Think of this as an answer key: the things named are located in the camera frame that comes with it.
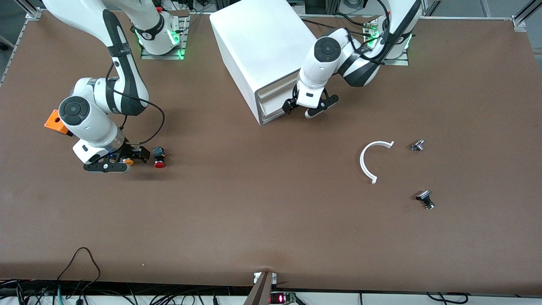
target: gray floor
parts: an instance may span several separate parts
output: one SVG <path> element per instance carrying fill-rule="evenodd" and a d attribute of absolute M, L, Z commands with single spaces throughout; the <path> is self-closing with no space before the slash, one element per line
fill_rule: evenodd
<path fill-rule="evenodd" d="M 36 6 L 43 6 L 38 0 L 32 0 Z M 487 0 L 489 10 L 493 17 L 508 17 L 516 14 L 528 0 Z M 369 0 L 367 8 L 363 10 L 350 9 L 341 3 L 340 11 L 349 14 L 378 14 L 381 10 L 376 0 Z M 435 11 L 435 16 L 468 16 L 483 17 L 482 7 L 478 0 L 448 0 L 443 1 Z M 12 0 L 0 0 L 0 35 L 15 43 L 22 25 L 25 13 Z M 527 34 L 533 49 L 542 49 L 542 9 L 537 11 L 526 22 Z M 8 63 L 12 49 L 0 50 L 0 73 Z M 542 71 L 542 55 L 534 55 Z"/>

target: orange block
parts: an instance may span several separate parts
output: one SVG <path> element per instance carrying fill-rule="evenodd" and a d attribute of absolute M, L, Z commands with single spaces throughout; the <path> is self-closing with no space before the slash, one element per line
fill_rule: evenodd
<path fill-rule="evenodd" d="M 46 128 L 49 128 L 50 130 L 54 130 L 56 132 L 59 132 L 63 135 L 72 136 L 73 134 L 64 126 L 62 121 L 59 117 L 59 111 L 57 109 L 53 110 L 47 121 L 44 125 Z"/>

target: white curved handle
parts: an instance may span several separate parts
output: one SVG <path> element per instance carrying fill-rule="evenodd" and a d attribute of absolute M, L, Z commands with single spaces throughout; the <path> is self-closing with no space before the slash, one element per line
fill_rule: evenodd
<path fill-rule="evenodd" d="M 362 166 L 362 170 L 363 172 L 365 173 L 365 175 L 367 175 L 367 177 L 371 178 L 372 179 L 372 184 L 375 184 L 376 183 L 376 179 L 377 179 L 377 176 L 371 174 L 371 172 L 367 169 L 367 166 L 365 166 L 365 152 L 367 151 L 367 148 L 371 147 L 371 146 L 375 146 L 375 145 L 378 145 L 378 146 L 384 146 L 386 148 L 391 148 L 392 145 L 393 145 L 393 141 L 391 141 L 391 143 L 388 143 L 388 142 L 384 142 L 384 141 L 376 141 L 376 142 L 372 142 L 370 143 L 369 145 L 367 145 L 363 150 L 362 150 L 362 154 L 359 156 L 359 164 Z"/>

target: brown tabletop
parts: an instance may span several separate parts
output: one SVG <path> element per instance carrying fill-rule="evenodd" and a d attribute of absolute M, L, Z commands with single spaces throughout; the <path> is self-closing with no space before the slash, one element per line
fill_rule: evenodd
<path fill-rule="evenodd" d="M 184 60 L 137 60 L 166 113 L 147 148 L 163 146 L 167 166 L 91 174 L 76 138 L 43 124 L 111 61 L 44 12 L 0 90 L 0 278 L 56 278 L 86 246 L 104 281 L 250 285 L 271 269 L 296 288 L 542 294 L 542 81 L 527 36 L 509 21 L 420 20 L 415 33 L 409 67 L 364 88 L 333 77 L 337 106 L 260 127 L 203 16 Z M 149 108 L 125 134 L 159 120 Z M 375 185 L 359 166 L 373 141 L 395 141 L 366 154 Z M 431 211 L 414 200 L 426 189 Z M 81 255 L 65 279 L 94 276 Z"/>

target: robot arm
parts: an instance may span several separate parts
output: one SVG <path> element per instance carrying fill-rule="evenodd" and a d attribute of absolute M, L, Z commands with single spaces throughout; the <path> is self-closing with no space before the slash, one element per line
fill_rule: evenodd
<path fill-rule="evenodd" d="M 122 131 L 109 119 L 111 113 L 137 116 L 146 107 L 149 93 L 132 56 L 130 45 L 116 15 L 106 9 L 100 0 L 43 0 L 49 11 L 62 22 L 98 38 L 106 47 L 116 68 L 118 78 L 82 78 L 75 84 L 70 96 L 59 106 L 62 123 L 80 140 L 73 150 L 89 171 L 127 172 L 129 164 L 109 163 L 115 157 L 118 163 L 124 158 L 139 158 L 146 162 L 149 152 L 127 144 Z M 169 51 L 172 41 L 162 40 L 164 18 L 158 14 L 150 0 L 109 0 L 126 9 L 132 21 L 142 28 L 162 23 L 157 34 L 148 40 L 152 49 Z M 98 160 L 107 159 L 103 168 L 97 168 Z"/>
<path fill-rule="evenodd" d="M 312 118 L 334 105 L 338 98 L 321 99 L 324 87 L 334 72 L 353 87 L 371 82 L 384 59 L 398 57 L 408 43 L 412 29 L 422 9 L 421 0 L 389 0 L 389 24 L 386 16 L 379 18 L 380 38 L 373 49 L 351 37 L 344 28 L 333 30 L 319 38 L 305 57 L 296 85 L 296 104 L 309 108 L 305 113 Z"/>

